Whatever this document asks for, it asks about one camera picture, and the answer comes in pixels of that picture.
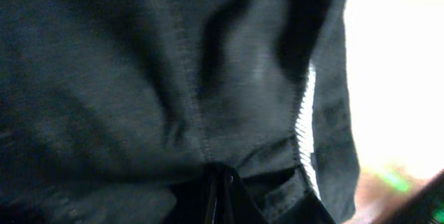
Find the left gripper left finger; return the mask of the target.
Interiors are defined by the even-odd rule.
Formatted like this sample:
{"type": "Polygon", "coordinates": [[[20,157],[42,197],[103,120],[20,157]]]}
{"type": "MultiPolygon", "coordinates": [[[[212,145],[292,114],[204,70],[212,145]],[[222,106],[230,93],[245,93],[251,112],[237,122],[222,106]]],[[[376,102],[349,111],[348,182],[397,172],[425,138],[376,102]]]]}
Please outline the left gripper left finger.
{"type": "Polygon", "coordinates": [[[193,180],[171,187],[176,205],[162,224],[217,224],[217,170],[206,165],[193,180]]]}

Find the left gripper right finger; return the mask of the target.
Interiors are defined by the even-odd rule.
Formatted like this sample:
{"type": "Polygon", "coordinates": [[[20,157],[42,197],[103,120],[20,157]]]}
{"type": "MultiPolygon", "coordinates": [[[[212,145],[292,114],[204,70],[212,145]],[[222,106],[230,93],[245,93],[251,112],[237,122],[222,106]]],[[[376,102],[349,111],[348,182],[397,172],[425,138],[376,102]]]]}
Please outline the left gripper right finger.
{"type": "Polygon", "coordinates": [[[217,164],[217,223],[268,224],[239,174],[222,164],[217,164]]]}

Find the black shorts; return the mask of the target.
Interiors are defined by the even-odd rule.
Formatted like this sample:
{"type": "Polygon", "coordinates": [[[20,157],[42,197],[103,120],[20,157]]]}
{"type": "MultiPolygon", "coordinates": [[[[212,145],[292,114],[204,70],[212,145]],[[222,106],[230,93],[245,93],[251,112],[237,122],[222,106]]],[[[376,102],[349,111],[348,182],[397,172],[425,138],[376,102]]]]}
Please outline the black shorts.
{"type": "Polygon", "coordinates": [[[162,223],[210,164],[348,221],[345,1],[1,0],[1,222],[162,223]]]}

